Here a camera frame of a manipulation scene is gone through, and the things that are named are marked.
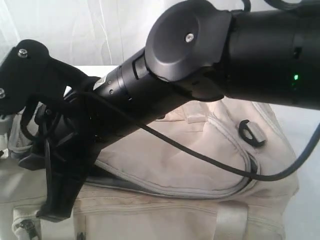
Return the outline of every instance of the bolt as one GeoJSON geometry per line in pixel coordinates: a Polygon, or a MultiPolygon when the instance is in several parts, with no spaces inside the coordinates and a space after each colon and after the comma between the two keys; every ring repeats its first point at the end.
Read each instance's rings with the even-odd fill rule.
{"type": "Polygon", "coordinates": [[[0,99],[4,99],[6,97],[5,90],[3,88],[0,88],[0,99]]]}
{"type": "Polygon", "coordinates": [[[50,109],[46,109],[46,110],[45,110],[45,113],[46,113],[47,115],[51,115],[51,114],[52,114],[52,111],[51,111],[50,109]]]}
{"type": "Polygon", "coordinates": [[[28,57],[28,51],[25,50],[25,49],[23,49],[23,48],[21,48],[21,49],[19,49],[19,51],[18,51],[18,56],[19,56],[20,58],[22,58],[22,59],[25,59],[25,58],[28,57]]]}
{"type": "Polygon", "coordinates": [[[185,36],[185,41],[186,41],[187,43],[190,43],[194,38],[195,38],[195,36],[194,36],[192,33],[188,33],[188,34],[185,36]]]}

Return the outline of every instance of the beige bag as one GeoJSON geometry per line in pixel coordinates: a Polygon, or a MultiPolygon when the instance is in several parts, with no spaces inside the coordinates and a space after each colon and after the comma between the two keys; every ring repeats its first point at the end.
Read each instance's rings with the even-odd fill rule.
{"type": "MultiPolygon", "coordinates": [[[[263,103],[193,101],[150,126],[244,171],[275,174],[296,159],[263,103]],[[263,147],[239,136],[243,120],[265,137],[263,147]]],[[[96,165],[111,176],[88,178],[72,218],[51,223],[35,217],[46,199],[45,172],[21,169],[12,159],[0,162],[0,239],[283,240],[282,214],[298,189],[295,174],[277,182],[243,178],[143,130],[104,149],[96,165]]]]}

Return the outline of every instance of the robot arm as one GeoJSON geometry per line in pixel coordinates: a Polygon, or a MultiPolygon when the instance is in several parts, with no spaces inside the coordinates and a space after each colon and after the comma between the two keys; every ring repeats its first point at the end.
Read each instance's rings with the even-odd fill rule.
{"type": "Polygon", "coordinates": [[[25,108],[20,127],[33,146],[19,165],[46,169],[38,217],[68,218],[103,148],[138,128],[152,132],[146,124],[188,101],[227,96],[320,109],[319,12],[232,12],[184,1],[157,20],[145,48],[102,79],[51,58],[39,42],[20,42],[0,66],[0,114],[25,108]],[[37,136],[27,129],[35,111],[37,136]]]}

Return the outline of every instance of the zipper pull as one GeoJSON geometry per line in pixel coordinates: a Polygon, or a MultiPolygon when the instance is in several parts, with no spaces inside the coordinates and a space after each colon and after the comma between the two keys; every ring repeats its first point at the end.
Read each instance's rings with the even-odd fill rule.
{"type": "Polygon", "coordinates": [[[28,233],[30,240],[40,240],[36,231],[35,224],[32,220],[23,220],[20,223],[20,228],[24,229],[28,233]]]}

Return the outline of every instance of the canvas bag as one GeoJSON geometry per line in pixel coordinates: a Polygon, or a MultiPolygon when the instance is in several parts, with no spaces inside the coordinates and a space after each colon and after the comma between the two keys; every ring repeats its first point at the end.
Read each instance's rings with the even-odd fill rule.
{"type": "MultiPolygon", "coordinates": [[[[264,103],[228,98],[193,101],[150,126],[241,170],[270,175],[296,159],[264,103]],[[253,147],[239,136],[243,120],[263,132],[263,147],[253,147]]],[[[295,174],[277,182],[242,178],[143,130],[104,149],[96,165],[110,176],[89,177],[72,217],[50,223],[35,218],[46,199],[45,172],[21,169],[9,158],[0,162],[0,238],[283,240],[282,214],[298,190],[295,174]],[[34,226],[32,234],[23,221],[34,226]]]]}

